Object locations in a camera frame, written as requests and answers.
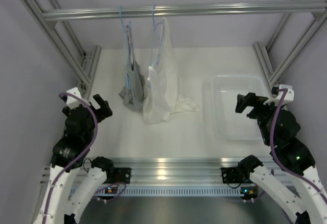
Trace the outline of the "white tank top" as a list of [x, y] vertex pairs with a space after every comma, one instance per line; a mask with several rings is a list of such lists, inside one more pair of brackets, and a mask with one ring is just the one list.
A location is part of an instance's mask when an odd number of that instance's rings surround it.
[[162, 19], [157, 54], [152, 54], [145, 86], [143, 119], [147, 124], [169, 121], [173, 114], [197, 112], [199, 106], [178, 90], [177, 60], [174, 57], [170, 26]]

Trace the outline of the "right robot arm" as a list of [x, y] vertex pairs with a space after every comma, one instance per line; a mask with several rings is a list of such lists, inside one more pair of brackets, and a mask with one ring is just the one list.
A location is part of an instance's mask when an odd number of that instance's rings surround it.
[[292, 223], [326, 223], [326, 190], [320, 181], [309, 149], [296, 137], [301, 129], [295, 116], [283, 109], [288, 89], [280, 89], [277, 101], [255, 93], [237, 96], [236, 113], [247, 114], [259, 126], [263, 142], [274, 162], [290, 179], [296, 194], [284, 186], [254, 155], [241, 160], [236, 169], [244, 182], [258, 185], [284, 211]]

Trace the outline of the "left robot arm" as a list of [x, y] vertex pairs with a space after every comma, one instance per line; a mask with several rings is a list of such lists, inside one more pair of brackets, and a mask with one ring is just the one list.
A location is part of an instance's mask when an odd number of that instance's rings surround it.
[[98, 157], [81, 183], [76, 178], [98, 133], [98, 124], [112, 116], [107, 101], [93, 96], [95, 109], [77, 88], [60, 93], [66, 106], [63, 136], [53, 147], [50, 176], [41, 207], [34, 223], [79, 223], [93, 195], [103, 183], [115, 178], [112, 160]]

